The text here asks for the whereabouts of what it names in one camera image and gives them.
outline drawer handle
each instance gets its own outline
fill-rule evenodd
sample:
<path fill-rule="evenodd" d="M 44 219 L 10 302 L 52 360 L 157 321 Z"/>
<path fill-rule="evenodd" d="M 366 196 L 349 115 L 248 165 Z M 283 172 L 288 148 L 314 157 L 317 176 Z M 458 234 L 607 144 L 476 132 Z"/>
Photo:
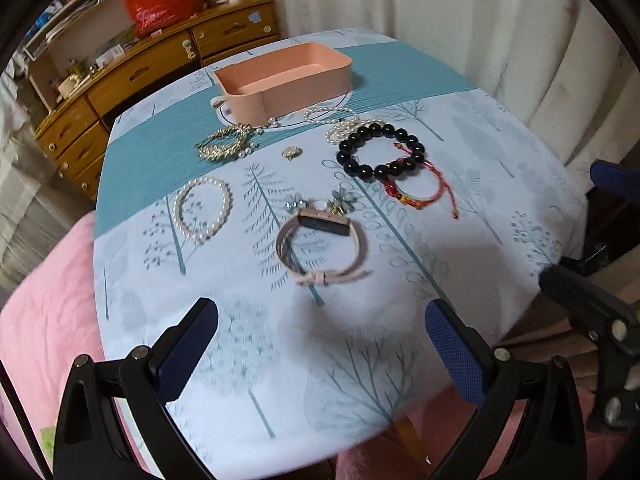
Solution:
<path fill-rule="evenodd" d="M 137 69 L 134 74 L 129 78 L 129 81 L 134 82 L 136 79 L 142 77 L 147 72 L 149 72 L 149 67 L 145 66 L 144 68 Z"/>
<path fill-rule="evenodd" d="M 242 32 L 246 30 L 246 25 L 241 25 L 240 23 L 236 23 L 233 27 L 225 30 L 225 36 L 229 36 L 230 34 L 235 34 L 236 32 Z"/>
<path fill-rule="evenodd" d="M 187 59 L 195 59 L 196 53 L 193 51 L 193 49 L 191 47 L 191 41 L 184 40 L 182 42 L 182 46 L 187 51 Z"/>
<path fill-rule="evenodd" d="M 60 133 L 58 134 L 58 138 L 62 139 L 62 137 L 65 136 L 65 134 L 71 129 L 72 124 L 67 124 L 64 128 L 62 128 L 60 130 Z"/>

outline pink watch strap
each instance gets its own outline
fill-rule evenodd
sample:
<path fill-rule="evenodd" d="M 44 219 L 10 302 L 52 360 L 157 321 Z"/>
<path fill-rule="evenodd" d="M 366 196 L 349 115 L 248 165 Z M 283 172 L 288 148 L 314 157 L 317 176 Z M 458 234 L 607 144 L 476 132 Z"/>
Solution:
<path fill-rule="evenodd" d="M 310 270 L 305 274 L 301 274 L 295 269 L 292 269 L 287 265 L 286 257 L 283 256 L 283 250 L 287 246 L 287 239 L 290 234 L 299 226 L 298 215 L 293 215 L 289 220 L 287 220 L 280 231 L 278 232 L 278 236 L 276 237 L 276 247 L 275 253 L 276 258 L 280 262 L 280 264 L 287 269 L 289 275 L 294 279 L 297 285 L 301 286 L 326 286 L 333 285 L 334 283 L 348 283 L 355 282 L 360 278 L 363 278 L 368 274 L 365 270 L 358 274 L 353 274 L 353 271 L 358 268 L 360 265 L 361 258 L 361 246 L 360 246 L 360 234 L 358 230 L 354 227 L 353 222 L 351 221 L 349 224 L 349 236 L 356 248 L 356 255 L 350 265 L 343 270 Z"/>

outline watch face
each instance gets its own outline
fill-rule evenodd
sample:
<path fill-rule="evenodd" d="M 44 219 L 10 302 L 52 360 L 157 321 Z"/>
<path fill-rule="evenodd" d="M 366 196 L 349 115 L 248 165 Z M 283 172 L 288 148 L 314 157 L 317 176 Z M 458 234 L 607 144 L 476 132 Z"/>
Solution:
<path fill-rule="evenodd" d="M 348 218 L 323 211 L 302 210 L 298 213 L 298 223 L 310 229 L 349 236 L 350 220 Z"/>

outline open storage box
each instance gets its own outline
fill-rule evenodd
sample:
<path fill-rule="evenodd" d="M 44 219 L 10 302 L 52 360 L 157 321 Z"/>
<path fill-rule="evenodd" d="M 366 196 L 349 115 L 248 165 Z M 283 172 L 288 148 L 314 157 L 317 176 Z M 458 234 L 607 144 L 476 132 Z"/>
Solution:
<path fill-rule="evenodd" d="M 321 43 L 302 43 L 214 72 L 238 123 L 263 126 L 351 90 L 351 58 Z"/>

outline tree print tablecloth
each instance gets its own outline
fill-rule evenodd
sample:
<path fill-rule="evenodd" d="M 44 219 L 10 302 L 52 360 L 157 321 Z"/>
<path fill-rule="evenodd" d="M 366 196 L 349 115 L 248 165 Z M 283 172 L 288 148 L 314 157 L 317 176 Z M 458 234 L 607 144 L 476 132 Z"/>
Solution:
<path fill-rule="evenodd" d="M 272 476 L 332 456 L 439 393 L 449 379 L 424 329 L 428 301 L 447 298 L 495 343 L 537 293 L 540 269 L 579 250 L 584 234 L 585 197 L 544 144 L 490 96 L 390 38 L 329 31 L 208 70 L 302 41 L 325 42 L 353 59 L 353 92 L 332 103 L 415 134 L 452 185 L 461 217 L 452 218 L 446 197 L 418 211 L 377 182 L 347 176 L 324 140 L 327 127 L 305 124 L 300 112 L 259 137 L 247 158 L 198 160 L 194 144 L 233 120 L 226 107 L 210 107 L 219 91 L 207 70 L 116 124 L 94 246 L 105 354 L 121 358 L 153 344 L 201 296 L 216 302 L 218 332 L 167 409 L 221 480 Z M 154 99 L 165 103 L 157 114 Z M 303 155 L 289 161 L 281 152 L 291 145 Z M 372 166 L 401 155 L 385 138 L 357 153 Z M 218 234 L 193 242 L 175 229 L 170 211 L 176 190 L 203 174 L 228 183 L 232 208 Z M 424 196 L 436 183 L 423 171 L 402 186 Z M 366 234 L 370 274 L 298 287 L 273 253 L 287 197 L 328 200 L 334 192 L 355 199 L 350 217 Z M 210 221 L 220 200 L 212 187 L 194 188 L 185 220 L 195 228 Z M 350 240 L 309 230 L 296 235 L 292 250 L 305 268 L 341 268 L 353 253 Z"/>

